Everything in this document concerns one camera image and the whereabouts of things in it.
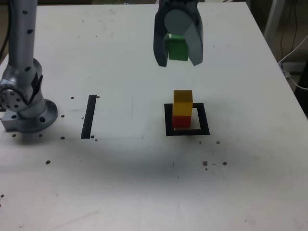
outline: green cube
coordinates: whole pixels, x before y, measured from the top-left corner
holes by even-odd
[[[183,36],[171,35],[169,40],[169,59],[182,61],[188,60],[188,46]]]

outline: white cable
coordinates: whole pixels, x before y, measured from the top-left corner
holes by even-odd
[[[305,42],[305,40],[306,40],[307,38],[308,38],[308,35],[303,39],[303,41],[302,41],[293,51],[291,51],[291,52],[290,52],[289,54],[287,54],[283,59],[281,59],[281,60],[278,62],[278,65],[279,65],[283,60],[285,60],[286,57],[288,57],[290,54],[292,54],[293,52],[295,52],[295,51],[297,50],[297,48],[299,48],[299,47]],[[297,83],[295,83],[295,81],[292,79],[292,76],[290,75],[290,73],[288,73],[288,72],[282,70],[282,68],[281,68],[280,65],[279,65],[279,67],[280,67],[281,71],[284,73],[284,76],[285,76],[286,78],[288,77],[288,78],[292,81],[292,83],[293,83],[295,86],[297,86],[298,88],[300,88],[300,89],[302,89],[302,90],[308,90],[308,88],[304,88],[304,87],[301,87],[301,86],[297,85]]]
[[[295,52],[295,51],[297,50],[297,48],[299,48],[299,47],[305,42],[305,40],[306,40],[307,38],[308,38],[308,35],[304,38],[304,40],[303,40],[293,51],[291,51],[288,55],[286,55],[283,59],[281,59],[281,60],[278,62],[278,64],[280,64],[281,61],[285,60],[286,57],[288,57],[290,54],[292,54],[293,52]]]
[[[300,88],[300,89],[302,89],[302,90],[308,90],[308,88],[304,88],[304,87],[301,87],[301,86],[297,85],[297,83],[295,83],[295,81],[292,79],[292,76],[290,75],[289,72],[284,71],[284,70],[282,70],[282,69],[281,69],[281,71],[284,72],[285,78],[290,79],[290,80],[292,81],[292,83],[293,83],[295,86],[297,86],[298,88]]]
[[[290,80],[293,82],[293,84],[294,84],[295,86],[297,86],[298,88],[303,89],[303,90],[308,90],[308,88],[304,88],[304,87],[301,87],[301,86],[297,85],[297,84],[295,83],[295,81],[292,79],[291,76],[289,76],[289,79],[290,79]]]

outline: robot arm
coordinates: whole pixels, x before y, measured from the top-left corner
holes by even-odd
[[[56,105],[43,98],[42,67],[33,58],[38,0],[9,0],[9,63],[0,81],[0,100],[7,131],[36,132],[58,116]]]
[[[193,65],[203,60],[203,28],[198,0],[160,0],[154,26],[154,55],[158,65],[167,66],[169,33],[181,35]]]

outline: table surface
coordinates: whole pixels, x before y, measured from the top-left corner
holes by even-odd
[[[246,4],[199,4],[203,63],[167,68],[157,7],[38,7],[35,58],[59,117],[42,137],[0,127],[0,230],[308,229],[308,122]],[[165,136],[176,89],[204,103],[211,135]]]

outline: cable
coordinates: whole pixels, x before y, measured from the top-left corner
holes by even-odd
[[[290,80],[293,82],[293,84],[294,84],[295,86],[297,86],[298,88],[300,88],[300,89],[302,89],[302,90],[308,90],[308,88],[301,87],[301,86],[299,86],[297,83],[295,83],[295,81],[292,79],[291,76],[289,76],[289,79],[290,79]]]
[[[293,52],[295,52],[297,50],[297,48],[299,48],[304,42],[305,40],[308,38],[308,35],[304,38],[304,40],[293,50],[291,51],[289,54],[287,54],[284,58],[282,58],[278,64],[280,64],[283,60],[285,60],[290,54],[292,54]]]
[[[293,11],[294,11],[294,21],[295,21],[295,32],[294,32],[294,36],[293,36],[293,42],[292,42],[292,47],[290,52],[293,50],[294,48],[294,44],[295,44],[295,39],[296,39],[296,35],[297,35],[297,30],[298,30],[298,24],[297,24],[297,14],[296,14],[296,5],[297,5],[297,0],[294,1],[294,5],[293,5]],[[281,63],[282,69],[283,69],[283,64],[287,61],[288,57]]]
[[[11,30],[11,24],[12,24],[12,15],[11,15],[11,0],[8,0],[8,29],[6,31],[6,36],[5,39],[3,41],[3,44],[1,46],[1,50],[0,50],[0,58],[2,57],[3,53],[4,53],[4,49],[6,47],[6,44],[9,40],[9,36],[10,36],[10,30]]]

